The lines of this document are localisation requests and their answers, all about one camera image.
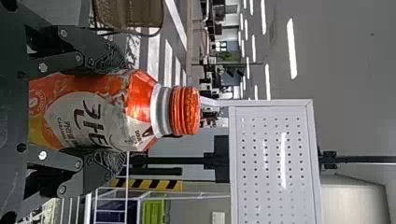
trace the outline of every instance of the orange bottle label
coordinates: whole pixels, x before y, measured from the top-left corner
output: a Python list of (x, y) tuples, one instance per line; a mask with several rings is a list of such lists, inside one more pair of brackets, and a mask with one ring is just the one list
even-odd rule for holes
[(30, 141), (54, 149), (146, 150), (156, 141), (149, 117), (155, 84), (140, 71), (99, 77), (57, 73), (31, 81)]

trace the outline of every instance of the white pegboard panel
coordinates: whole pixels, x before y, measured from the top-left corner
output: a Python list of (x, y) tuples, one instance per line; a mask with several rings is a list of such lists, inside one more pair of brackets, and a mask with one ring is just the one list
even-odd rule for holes
[(230, 107), (233, 224), (321, 223), (310, 108)]

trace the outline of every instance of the yellow and black striped barrier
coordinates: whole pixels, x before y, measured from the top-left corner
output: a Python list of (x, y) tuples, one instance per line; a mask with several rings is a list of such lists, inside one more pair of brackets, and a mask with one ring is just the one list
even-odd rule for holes
[[(128, 185), (130, 189), (171, 190), (171, 191), (183, 190), (183, 181), (181, 180), (130, 179), (128, 181)], [(116, 178), (112, 180), (111, 187), (125, 188), (125, 178)]]

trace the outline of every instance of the orange juice bottle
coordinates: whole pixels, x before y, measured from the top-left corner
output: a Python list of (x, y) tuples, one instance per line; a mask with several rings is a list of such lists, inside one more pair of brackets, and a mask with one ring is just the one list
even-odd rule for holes
[(29, 113), (38, 145), (144, 151), (164, 135), (196, 134), (201, 101), (195, 88), (167, 88), (140, 70), (55, 73), (30, 82)]

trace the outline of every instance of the bottle neck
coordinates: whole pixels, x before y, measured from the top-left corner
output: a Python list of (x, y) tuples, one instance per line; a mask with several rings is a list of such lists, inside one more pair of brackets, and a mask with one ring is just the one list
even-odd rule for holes
[(150, 118), (154, 135), (161, 138), (171, 134), (172, 128), (169, 120), (170, 97), (172, 89), (157, 83), (151, 94)]

